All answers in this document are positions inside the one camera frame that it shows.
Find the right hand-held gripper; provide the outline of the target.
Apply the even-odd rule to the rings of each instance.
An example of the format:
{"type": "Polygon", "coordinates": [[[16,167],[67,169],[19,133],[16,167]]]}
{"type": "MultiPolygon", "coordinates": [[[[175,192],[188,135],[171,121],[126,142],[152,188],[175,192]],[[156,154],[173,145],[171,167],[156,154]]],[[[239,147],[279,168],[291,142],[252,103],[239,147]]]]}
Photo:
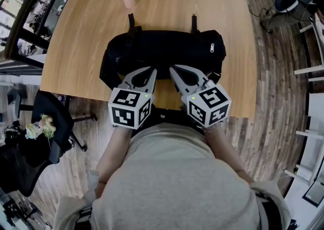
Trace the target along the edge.
{"type": "Polygon", "coordinates": [[[232,100],[220,84],[206,81],[201,70],[187,65],[174,65],[169,70],[177,91],[183,95],[187,114],[202,127],[208,128],[228,117],[232,100]]]}

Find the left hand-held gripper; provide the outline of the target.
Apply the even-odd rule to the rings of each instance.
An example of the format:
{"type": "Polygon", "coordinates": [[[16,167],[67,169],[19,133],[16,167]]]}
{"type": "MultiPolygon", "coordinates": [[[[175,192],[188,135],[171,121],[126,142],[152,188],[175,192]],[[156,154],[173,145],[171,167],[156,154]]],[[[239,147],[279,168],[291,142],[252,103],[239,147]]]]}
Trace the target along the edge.
{"type": "Polygon", "coordinates": [[[151,66],[128,73],[108,102],[111,123],[139,129],[151,113],[157,70],[151,66]]]}

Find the person's beige shirt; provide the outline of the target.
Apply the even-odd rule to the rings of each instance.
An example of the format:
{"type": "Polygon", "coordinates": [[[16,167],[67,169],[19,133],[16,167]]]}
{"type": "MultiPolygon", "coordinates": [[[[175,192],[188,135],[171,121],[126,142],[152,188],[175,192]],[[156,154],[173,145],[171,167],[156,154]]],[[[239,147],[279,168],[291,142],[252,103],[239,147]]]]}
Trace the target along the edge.
{"type": "Polygon", "coordinates": [[[248,184],[187,126],[132,133],[99,198],[96,169],[91,176],[82,198],[60,199],[54,230],[288,230],[291,223],[275,182],[248,184]]]}

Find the black duffel bag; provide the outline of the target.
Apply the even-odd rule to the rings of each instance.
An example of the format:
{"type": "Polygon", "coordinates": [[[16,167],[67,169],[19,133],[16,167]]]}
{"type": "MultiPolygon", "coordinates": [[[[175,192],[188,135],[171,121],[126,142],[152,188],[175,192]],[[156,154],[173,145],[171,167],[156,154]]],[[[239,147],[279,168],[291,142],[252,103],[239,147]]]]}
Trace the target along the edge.
{"type": "Polygon", "coordinates": [[[214,83],[221,78],[226,49],[216,30],[200,32],[197,17],[192,16],[191,32],[144,30],[135,25],[133,14],[128,15],[129,30],[115,36],[107,45],[99,78],[110,88],[117,87],[121,76],[137,69],[152,66],[157,79],[170,78],[172,65],[187,65],[201,70],[214,83]]]}

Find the dried flower bouquet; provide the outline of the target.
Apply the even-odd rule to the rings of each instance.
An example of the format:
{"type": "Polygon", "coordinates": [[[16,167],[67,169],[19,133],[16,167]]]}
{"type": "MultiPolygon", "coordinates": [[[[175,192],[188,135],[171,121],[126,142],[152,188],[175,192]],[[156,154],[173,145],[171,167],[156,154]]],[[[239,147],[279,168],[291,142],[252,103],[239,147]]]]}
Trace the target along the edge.
{"type": "Polygon", "coordinates": [[[41,120],[38,123],[38,127],[41,129],[42,134],[47,138],[49,147],[51,147],[50,139],[54,137],[56,127],[53,124],[53,118],[46,114],[40,115],[41,120]]]}

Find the dark stair railing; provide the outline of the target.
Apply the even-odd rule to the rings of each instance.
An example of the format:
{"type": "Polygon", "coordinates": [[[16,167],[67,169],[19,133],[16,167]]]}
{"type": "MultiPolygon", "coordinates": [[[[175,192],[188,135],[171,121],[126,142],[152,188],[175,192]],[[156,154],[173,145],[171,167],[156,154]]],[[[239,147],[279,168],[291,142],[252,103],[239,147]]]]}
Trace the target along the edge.
{"type": "Polygon", "coordinates": [[[27,17],[31,14],[32,8],[37,0],[25,0],[18,11],[17,17],[13,23],[8,36],[4,51],[0,54],[0,74],[8,75],[41,75],[44,64],[33,60],[18,50],[18,41],[29,43],[42,50],[47,50],[49,41],[42,38],[40,29],[44,27],[49,11],[54,5],[55,0],[50,0],[46,7],[44,16],[36,32],[30,31],[24,27],[27,17]]]}

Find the person's right forearm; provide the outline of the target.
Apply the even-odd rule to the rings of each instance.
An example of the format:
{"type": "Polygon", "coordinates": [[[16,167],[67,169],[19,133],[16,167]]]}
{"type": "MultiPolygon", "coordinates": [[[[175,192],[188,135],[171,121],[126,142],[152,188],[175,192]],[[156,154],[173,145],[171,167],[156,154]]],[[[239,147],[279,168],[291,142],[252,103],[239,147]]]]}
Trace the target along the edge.
{"type": "Polygon", "coordinates": [[[246,172],[243,160],[229,142],[220,124],[205,128],[204,135],[215,158],[222,160],[229,165],[232,170],[234,170],[236,174],[248,184],[254,182],[252,177],[246,172]]]}

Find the white-legged table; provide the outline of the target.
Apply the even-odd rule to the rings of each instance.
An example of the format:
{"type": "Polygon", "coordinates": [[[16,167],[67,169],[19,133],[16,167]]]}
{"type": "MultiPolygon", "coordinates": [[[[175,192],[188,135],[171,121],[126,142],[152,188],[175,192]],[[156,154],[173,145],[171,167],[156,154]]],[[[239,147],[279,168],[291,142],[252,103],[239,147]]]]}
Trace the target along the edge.
{"type": "Polygon", "coordinates": [[[301,27],[301,24],[299,23],[299,32],[302,39],[302,43],[304,46],[305,56],[306,56],[306,63],[307,67],[303,69],[294,70],[294,75],[301,75],[313,72],[319,72],[324,71],[324,25],[322,24],[322,21],[320,20],[320,17],[317,13],[314,15],[314,19],[311,21],[311,24],[306,25],[305,27],[301,27]],[[317,48],[319,50],[320,55],[320,65],[317,66],[310,66],[310,56],[309,56],[309,50],[308,50],[308,44],[305,37],[305,32],[312,30],[313,34],[315,36],[315,41],[317,48]]]}

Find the person's black trousers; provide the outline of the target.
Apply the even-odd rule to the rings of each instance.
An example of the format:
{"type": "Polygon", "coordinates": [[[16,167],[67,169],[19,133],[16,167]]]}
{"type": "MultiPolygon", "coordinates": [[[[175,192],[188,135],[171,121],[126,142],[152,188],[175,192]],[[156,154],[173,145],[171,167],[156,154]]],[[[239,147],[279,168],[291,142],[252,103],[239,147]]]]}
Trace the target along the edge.
{"type": "Polygon", "coordinates": [[[137,130],[137,132],[140,132],[144,129],[161,123],[169,123],[190,127],[198,133],[200,133],[201,135],[204,134],[200,124],[196,122],[193,118],[191,118],[189,115],[187,115],[185,111],[157,108],[154,105],[152,106],[149,117],[144,121],[144,123],[137,130]]]}

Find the black framed picture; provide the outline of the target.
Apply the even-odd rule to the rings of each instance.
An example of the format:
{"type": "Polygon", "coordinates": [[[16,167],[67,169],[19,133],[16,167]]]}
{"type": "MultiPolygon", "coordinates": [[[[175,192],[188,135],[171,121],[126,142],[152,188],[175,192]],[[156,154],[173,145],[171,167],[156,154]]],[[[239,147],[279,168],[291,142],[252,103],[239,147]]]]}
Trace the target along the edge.
{"type": "Polygon", "coordinates": [[[311,205],[318,207],[324,199],[324,184],[319,181],[315,181],[303,195],[302,199],[311,205]]]}

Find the person's left forearm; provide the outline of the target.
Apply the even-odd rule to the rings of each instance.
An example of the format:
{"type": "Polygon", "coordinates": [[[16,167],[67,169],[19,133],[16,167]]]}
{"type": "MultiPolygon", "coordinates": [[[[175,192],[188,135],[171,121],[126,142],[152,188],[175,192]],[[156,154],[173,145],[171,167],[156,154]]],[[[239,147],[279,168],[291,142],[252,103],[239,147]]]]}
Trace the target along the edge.
{"type": "Polygon", "coordinates": [[[132,129],[116,127],[96,171],[98,172],[98,185],[95,189],[96,197],[101,197],[107,182],[112,174],[123,164],[128,152],[132,137],[132,129]]]}

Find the white side table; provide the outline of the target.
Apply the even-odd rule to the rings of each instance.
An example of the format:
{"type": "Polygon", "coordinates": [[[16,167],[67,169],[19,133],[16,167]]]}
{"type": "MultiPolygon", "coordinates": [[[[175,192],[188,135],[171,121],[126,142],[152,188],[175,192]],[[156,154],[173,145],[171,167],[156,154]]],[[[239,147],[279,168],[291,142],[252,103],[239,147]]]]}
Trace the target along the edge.
{"type": "Polygon", "coordinates": [[[295,132],[296,135],[305,137],[306,142],[310,144],[313,150],[312,154],[307,155],[310,158],[310,165],[296,165],[298,171],[306,172],[306,176],[302,177],[298,173],[288,170],[285,170],[284,173],[310,186],[316,180],[324,160],[324,93],[309,94],[307,116],[312,122],[318,124],[318,128],[295,132]]]}

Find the pastel toy figure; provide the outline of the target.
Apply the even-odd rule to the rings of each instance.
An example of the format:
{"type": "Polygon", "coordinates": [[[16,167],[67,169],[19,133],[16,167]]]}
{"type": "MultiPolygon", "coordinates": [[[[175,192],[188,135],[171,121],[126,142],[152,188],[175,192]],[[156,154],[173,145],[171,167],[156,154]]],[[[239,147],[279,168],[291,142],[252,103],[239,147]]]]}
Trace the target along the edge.
{"type": "Polygon", "coordinates": [[[43,130],[39,126],[39,122],[35,122],[33,124],[29,124],[26,126],[25,138],[36,140],[42,133],[43,133],[43,130]]]}

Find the black office chair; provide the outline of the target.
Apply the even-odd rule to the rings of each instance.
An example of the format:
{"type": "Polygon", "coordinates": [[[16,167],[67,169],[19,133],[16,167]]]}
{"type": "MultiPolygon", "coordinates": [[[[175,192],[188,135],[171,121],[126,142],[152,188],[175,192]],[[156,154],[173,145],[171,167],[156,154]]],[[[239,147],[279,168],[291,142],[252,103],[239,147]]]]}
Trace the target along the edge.
{"type": "Polygon", "coordinates": [[[67,151],[79,144],[72,131],[74,123],[96,121],[97,117],[92,114],[73,119],[68,104],[45,91],[37,92],[34,104],[27,106],[26,111],[32,112],[32,122],[39,121],[42,115],[51,116],[56,127],[52,138],[41,134],[37,139],[27,139],[26,131],[22,131],[0,147],[0,189],[6,194],[19,191],[28,197],[44,169],[59,163],[67,151]]]}

